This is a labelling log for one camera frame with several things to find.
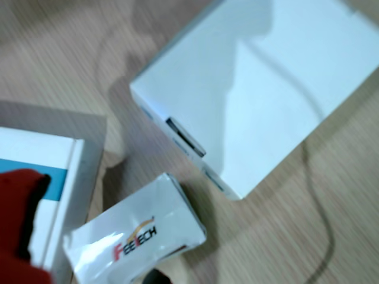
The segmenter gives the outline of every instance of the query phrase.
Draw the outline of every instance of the plastic wrap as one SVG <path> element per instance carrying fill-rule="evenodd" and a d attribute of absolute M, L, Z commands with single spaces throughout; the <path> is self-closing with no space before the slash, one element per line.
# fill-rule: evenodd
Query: plastic wrap
<path fill-rule="evenodd" d="M 129 284 L 205 240 L 178 182 L 164 173 L 64 236 L 63 248 L 81 284 Z"/>

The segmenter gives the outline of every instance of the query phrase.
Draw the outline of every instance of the port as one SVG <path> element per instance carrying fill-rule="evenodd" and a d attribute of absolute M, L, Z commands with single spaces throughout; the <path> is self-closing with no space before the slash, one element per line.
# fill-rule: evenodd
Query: port
<path fill-rule="evenodd" d="M 189 133 L 187 133 L 184 128 L 172 117 L 166 120 L 166 123 L 170 126 L 170 128 L 177 133 L 177 135 L 183 139 L 190 146 L 193 151 L 198 154 L 201 158 L 205 156 L 205 150 L 197 143 Z"/>

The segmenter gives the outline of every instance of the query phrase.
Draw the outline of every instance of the wood grain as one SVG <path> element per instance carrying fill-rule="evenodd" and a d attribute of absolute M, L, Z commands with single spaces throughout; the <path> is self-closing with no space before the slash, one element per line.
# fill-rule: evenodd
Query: wood grain
<path fill-rule="evenodd" d="M 306 140 L 307 164 L 300 145 L 240 202 L 131 100 L 133 76 L 209 2 L 1 1 L 0 124 L 105 141 L 89 219 L 173 173 L 208 229 L 205 245 L 160 265 L 175 284 L 378 283 L 379 70 Z M 379 22 L 375 0 L 353 2 Z"/>

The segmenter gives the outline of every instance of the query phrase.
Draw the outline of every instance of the cardboard box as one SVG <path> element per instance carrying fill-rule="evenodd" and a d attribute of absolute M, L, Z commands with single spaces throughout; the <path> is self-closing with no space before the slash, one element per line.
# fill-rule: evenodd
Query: cardboard box
<path fill-rule="evenodd" d="M 242 199 L 378 67 L 378 50 L 377 27 L 337 0 L 216 1 L 130 89 Z"/>
<path fill-rule="evenodd" d="M 0 127 L 0 172 L 34 169 L 52 178 L 38 203 L 29 251 L 32 265 L 48 270 L 56 284 L 72 275 L 62 235 L 85 222 L 98 170 L 93 149 L 84 140 Z"/>
<path fill-rule="evenodd" d="M 63 247 L 79 283 L 128 284 L 205 240 L 182 188 L 164 173 L 66 235 Z"/>

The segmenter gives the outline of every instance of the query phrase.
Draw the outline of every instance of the red cloth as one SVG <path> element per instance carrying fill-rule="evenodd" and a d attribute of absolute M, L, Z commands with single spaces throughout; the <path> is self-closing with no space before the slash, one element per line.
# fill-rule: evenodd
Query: red cloth
<path fill-rule="evenodd" d="M 50 284 L 50 275 L 30 266 L 27 250 L 38 201 L 50 178 L 33 170 L 0 174 L 0 282 Z"/>

